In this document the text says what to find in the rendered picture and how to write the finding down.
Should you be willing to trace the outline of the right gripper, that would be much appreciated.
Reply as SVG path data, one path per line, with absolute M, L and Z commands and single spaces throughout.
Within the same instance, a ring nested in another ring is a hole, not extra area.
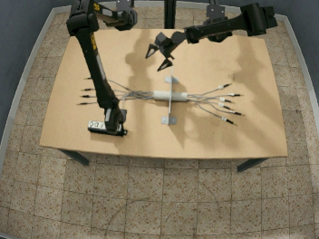
M 124 109 L 121 109 L 120 112 L 122 112 L 122 122 L 118 122 L 118 123 L 121 123 L 121 124 L 124 124 L 124 122 L 126 122 L 126 117 L 127 117 L 127 113 L 128 111 L 127 110 L 124 110 Z

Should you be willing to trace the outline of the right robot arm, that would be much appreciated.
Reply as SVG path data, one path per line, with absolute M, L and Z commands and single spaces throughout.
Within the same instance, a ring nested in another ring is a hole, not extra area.
M 118 122 L 122 122 L 122 113 L 120 112 L 119 99 L 115 96 L 115 92 L 106 78 L 95 42 L 94 32 L 97 32 L 100 28 L 97 18 L 103 20 L 107 27 L 114 26 L 115 28 L 116 25 L 123 27 L 124 25 L 134 24 L 134 12 L 132 10 L 112 11 L 93 0 L 72 0 L 70 16 L 66 21 L 70 37 L 75 36 L 82 48 L 84 59 L 92 77 L 98 105 L 101 109 L 104 109 L 106 131 L 115 135 L 117 134 Z M 91 29 L 87 27 L 91 27 Z

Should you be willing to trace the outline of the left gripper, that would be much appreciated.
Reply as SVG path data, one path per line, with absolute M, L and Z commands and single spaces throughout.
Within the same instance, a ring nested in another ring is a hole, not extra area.
M 150 53 L 151 49 L 154 49 L 152 50 L 152 52 Z M 173 56 L 170 56 L 169 53 L 161 46 L 161 47 L 158 47 L 156 46 L 155 44 L 151 44 L 149 45 L 149 49 L 147 51 L 147 54 L 145 56 L 145 59 L 148 59 L 152 54 L 154 54 L 156 51 L 158 51 L 166 58 L 163 63 L 160 65 L 160 67 L 157 69 L 157 72 L 163 70 L 163 69 L 166 69 L 166 68 L 169 68 L 171 66 L 173 66 L 172 64 L 172 61 L 171 60 L 174 60 L 175 58 Z M 171 58 L 171 60 L 169 59 L 169 57 Z M 166 65 L 165 65 L 166 64 Z

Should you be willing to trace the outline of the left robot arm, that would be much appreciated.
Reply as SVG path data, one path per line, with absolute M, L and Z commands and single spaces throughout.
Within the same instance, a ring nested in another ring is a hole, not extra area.
M 199 43 L 199 40 L 207 38 L 208 35 L 216 36 L 217 39 L 227 38 L 233 36 L 232 32 L 235 30 L 246 31 L 248 37 L 257 36 L 266 34 L 266 29 L 278 26 L 274 17 L 273 6 L 260 7 L 259 3 L 254 3 L 241 6 L 240 10 L 242 14 L 234 18 L 228 19 L 227 16 L 224 16 L 211 21 L 208 20 L 207 25 L 185 27 L 183 28 L 184 33 L 180 31 L 173 33 L 170 37 L 172 40 L 166 38 L 166 35 L 160 32 L 155 37 L 154 43 L 158 47 L 162 46 L 168 53 L 172 53 L 178 47 L 177 45 L 180 45 L 185 40 L 187 40 L 188 44 L 195 44 Z

